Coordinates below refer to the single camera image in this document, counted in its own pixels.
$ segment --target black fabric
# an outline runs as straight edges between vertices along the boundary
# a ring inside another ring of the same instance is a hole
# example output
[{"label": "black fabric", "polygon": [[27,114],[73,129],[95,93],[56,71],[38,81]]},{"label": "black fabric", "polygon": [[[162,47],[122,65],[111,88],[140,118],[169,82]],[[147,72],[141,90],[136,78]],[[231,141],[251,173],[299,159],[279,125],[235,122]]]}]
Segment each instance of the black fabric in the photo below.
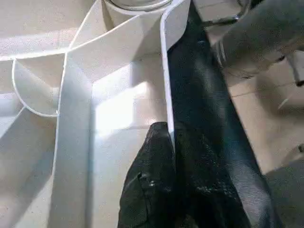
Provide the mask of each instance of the black fabric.
[{"label": "black fabric", "polygon": [[193,3],[168,62],[177,177],[190,213],[204,228],[248,227],[246,215],[252,227],[281,227]]},{"label": "black fabric", "polygon": [[174,152],[166,123],[154,123],[132,163],[120,200],[119,228],[173,228]]},{"label": "black fabric", "polygon": [[193,3],[168,62],[176,153],[167,124],[153,124],[127,173],[118,228],[173,228],[182,216],[199,228],[280,228]]}]

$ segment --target white divider panel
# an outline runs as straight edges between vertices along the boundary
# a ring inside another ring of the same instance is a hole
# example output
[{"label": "white divider panel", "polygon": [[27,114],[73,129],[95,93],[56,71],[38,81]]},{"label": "white divider panel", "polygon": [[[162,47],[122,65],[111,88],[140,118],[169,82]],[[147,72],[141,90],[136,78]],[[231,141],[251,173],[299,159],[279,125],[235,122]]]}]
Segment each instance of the white divider panel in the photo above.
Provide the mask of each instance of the white divider panel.
[{"label": "white divider panel", "polygon": [[96,0],[82,22],[70,47],[77,47],[114,28],[104,0]]},{"label": "white divider panel", "polygon": [[168,130],[174,142],[174,119],[167,51],[182,37],[188,20],[190,0],[173,0],[161,18],[161,55],[167,101]]},{"label": "white divider panel", "polygon": [[0,58],[67,48],[93,1],[1,1]]},{"label": "white divider panel", "polygon": [[11,80],[12,63],[13,61],[0,61],[0,137],[22,108]]},{"label": "white divider panel", "polygon": [[49,228],[116,227],[124,179],[167,121],[160,18],[145,13],[67,55]]},{"label": "white divider panel", "polygon": [[0,225],[13,227],[22,216],[39,185],[34,184],[36,166],[54,146],[55,123],[23,108],[14,123],[0,138]]},{"label": "white divider panel", "polygon": [[37,115],[56,117],[64,54],[18,59],[13,85],[24,106]]}]

